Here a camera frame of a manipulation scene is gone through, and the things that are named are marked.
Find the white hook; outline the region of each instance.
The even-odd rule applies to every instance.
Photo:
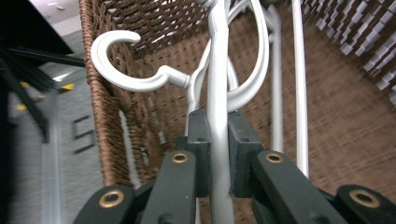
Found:
[[[135,78],[121,73],[108,60],[107,50],[112,44],[118,42],[136,44],[139,41],[140,35],[131,31],[110,31],[99,35],[93,41],[91,48],[93,65],[109,82],[128,91],[156,91],[167,81],[182,88],[189,86],[189,76],[166,65],[161,66],[153,77]]]

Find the wicker panel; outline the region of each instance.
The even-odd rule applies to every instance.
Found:
[[[190,1],[178,3],[177,7],[184,8],[183,4],[192,6]],[[156,30],[155,24],[158,23],[130,21],[134,15],[130,10],[140,11],[134,9],[134,3],[131,1],[113,4],[110,1],[80,0],[80,6],[88,82],[92,89],[92,106],[105,185],[126,183],[132,186],[125,160],[119,110],[127,118],[139,177],[146,182],[157,174],[163,153],[172,150],[176,137],[183,134],[187,109],[185,90],[166,85],[158,91],[142,94],[123,91],[106,82],[92,66],[92,41],[108,30],[127,28],[136,31],[143,29],[141,27],[147,24]],[[205,15],[198,9],[191,10]],[[280,7],[279,13],[282,20],[285,150],[294,159],[296,132],[292,24],[290,12],[285,7]],[[200,60],[208,33],[201,28],[195,29],[201,22],[206,24],[205,20],[197,22],[186,18],[188,17],[181,18],[184,20],[181,24],[186,20],[190,22],[186,23],[186,29],[151,43],[158,35],[154,32],[155,37],[142,37],[143,40],[151,38],[151,42],[146,41],[145,44],[139,45],[138,49],[132,49],[126,44],[115,45],[109,52],[109,57],[120,71],[133,77],[152,76],[163,64],[191,73]],[[146,25],[136,28],[137,24]],[[167,33],[167,30],[163,30],[160,34]],[[327,41],[327,37],[313,25],[305,25],[304,35],[311,180],[318,187],[331,193],[335,193],[340,185],[362,184],[380,191],[395,202],[396,174],[390,172],[396,168],[396,141],[393,138],[393,133],[396,133],[396,116],[393,106],[368,79],[359,76],[360,70],[353,65],[354,63],[341,55],[339,50]],[[257,38],[251,13],[238,17],[232,23],[230,56],[240,82],[243,82],[253,70],[257,57]],[[265,80],[260,92],[241,111],[261,138],[263,146],[269,148],[270,77]],[[149,165],[144,163],[145,155],[149,157]],[[249,209],[250,200],[234,201],[236,222],[254,223]],[[201,200],[201,208],[203,222],[208,223],[210,214],[207,199]]]
[[[305,0],[304,12],[396,105],[396,2]]]

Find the brown wicker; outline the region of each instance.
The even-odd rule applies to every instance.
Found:
[[[185,90],[166,85],[150,92],[120,90],[94,69],[92,41],[106,31],[126,29],[142,35],[131,47],[117,44],[109,51],[113,64],[133,77],[149,77],[168,64],[185,73],[197,66],[208,39],[205,11],[192,0],[80,1],[85,62],[105,185],[133,186],[129,177],[119,111],[127,118],[135,166],[142,182],[153,178],[165,151],[183,134]],[[291,15],[279,6],[282,20],[282,70],[286,153],[295,158],[295,89]],[[394,108],[359,70],[310,24],[305,25],[310,172],[313,183],[330,193],[340,185],[362,184],[396,201],[396,116]],[[257,33],[251,13],[230,27],[230,56],[244,81],[257,55]],[[270,78],[241,109],[265,148],[270,146]],[[143,156],[149,156],[149,165]],[[209,220],[207,199],[202,219]],[[235,199],[237,223],[254,223],[248,199]]]

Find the black plastic bracket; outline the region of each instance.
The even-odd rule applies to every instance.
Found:
[[[280,223],[347,223],[282,153],[261,152],[252,169]]]
[[[102,188],[85,203],[74,224],[134,223],[130,219],[134,198],[134,191],[126,186]]]
[[[197,160],[195,183],[196,197],[198,198],[209,195],[211,181],[210,146],[211,138],[206,113],[203,109],[195,110],[189,114],[187,147],[185,150],[193,153]]]
[[[237,198],[250,198],[250,164],[263,151],[262,143],[248,120],[239,112],[228,116],[228,137],[231,192]]]
[[[348,223],[396,223],[396,205],[363,186],[346,185],[338,189],[334,206]]]
[[[177,150],[163,159],[141,223],[194,223],[195,156]]]

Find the black metal frame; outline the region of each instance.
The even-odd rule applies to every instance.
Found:
[[[229,138],[230,193],[252,198],[258,223],[396,223],[396,205],[371,189],[343,186],[334,197],[315,188],[287,156],[263,150],[259,138],[239,112],[229,115]],[[155,183],[136,191],[118,185],[100,189],[87,201],[74,223],[89,220],[192,224],[195,197],[205,197],[209,191],[209,164],[207,120],[205,111],[197,110],[189,115],[189,136],[179,138],[177,150],[164,157]]]
[[[21,102],[26,106],[40,129],[44,137],[44,142],[48,142],[47,119],[35,105],[35,102],[30,98],[20,82],[25,81],[41,92],[48,92],[54,89],[56,85],[52,78],[48,77],[44,72],[23,58],[79,67],[84,67],[85,64],[82,59],[74,57],[32,49],[7,49],[5,46],[0,46],[0,77],[7,83],[8,88],[14,91],[21,99]]]

